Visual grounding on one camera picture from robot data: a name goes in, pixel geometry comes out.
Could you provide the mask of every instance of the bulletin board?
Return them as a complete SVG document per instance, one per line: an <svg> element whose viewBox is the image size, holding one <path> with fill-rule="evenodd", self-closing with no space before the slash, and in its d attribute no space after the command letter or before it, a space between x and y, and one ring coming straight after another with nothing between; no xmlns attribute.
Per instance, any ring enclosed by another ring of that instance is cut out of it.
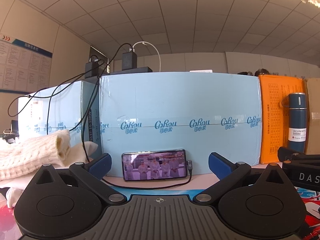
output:
<svg viewBox="0 0 320 240"><path fill-rule="evenodd" d="M0 33L0 90L35 92L49 86L52 53Z"/></svg>

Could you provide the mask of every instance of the blue cardboard box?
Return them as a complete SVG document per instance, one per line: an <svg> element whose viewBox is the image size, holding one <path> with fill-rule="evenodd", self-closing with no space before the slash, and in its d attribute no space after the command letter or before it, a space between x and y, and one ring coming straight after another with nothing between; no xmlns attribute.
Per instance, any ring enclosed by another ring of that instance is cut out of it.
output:
<svg viewBox="0 0 320 240"><path fill-rule="evenodd" d="M193 174L211 173L217 152L232 162L259 163L261 93L257 77L163 72L103 76L101 143L122 176L121 155L185 149Z"/></svg>
<svg viewBox="0 0 320 240"><path fill-rule="evenodd" d="M61 85L55 93L61 91L68 84ZM84 116L94 84L77 81L60 94L52 97L50 103L48 132L72 129ZM51 96L56 87L41 90L36 94L39 97ZM49 98L32 98L25 109L18 115L19 136L22 140L47 134L47 115ZM19 98L18 111L20 111L29 98ZM70 132L70 144L74 146L81 142L82 124ZM98 144L98 149L93 158L101 155L99 96L95 98L84 127L84 140Z"/></svg>

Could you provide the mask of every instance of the ceiling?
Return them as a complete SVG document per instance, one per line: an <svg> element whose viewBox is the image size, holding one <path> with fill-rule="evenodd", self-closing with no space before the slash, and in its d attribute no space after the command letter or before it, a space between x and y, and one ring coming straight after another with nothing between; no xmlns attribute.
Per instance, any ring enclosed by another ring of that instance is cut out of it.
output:
<svg viewBox="0 0 320 240"><path fill-rule="evenodd" d="M320 0L22 1L110 57L144 40L161 54L237 51L320 65ZM135 52L156 54L142 44Z"/></svg>

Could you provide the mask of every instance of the smartphone screen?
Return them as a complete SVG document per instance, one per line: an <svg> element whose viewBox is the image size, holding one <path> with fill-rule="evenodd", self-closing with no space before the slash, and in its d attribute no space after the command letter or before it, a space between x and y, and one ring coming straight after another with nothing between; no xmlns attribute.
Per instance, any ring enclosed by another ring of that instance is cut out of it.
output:
<svg viewBox="0 0 320 240"><path fill-rule="evenodd" d="M170 150L124 153L122 170L125 181L185 178L186 152Z"/></svg>

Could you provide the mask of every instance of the blue thermos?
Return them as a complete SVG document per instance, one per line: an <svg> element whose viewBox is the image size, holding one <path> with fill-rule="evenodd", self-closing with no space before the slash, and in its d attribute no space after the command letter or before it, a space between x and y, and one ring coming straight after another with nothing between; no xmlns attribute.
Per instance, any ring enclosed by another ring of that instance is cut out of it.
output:
<svg viewBox="0 0 320 240"><path fill-rule="evenodd" d="M305 93L289 94L288 148L304 152L307 134L307 103Z"/></svg>

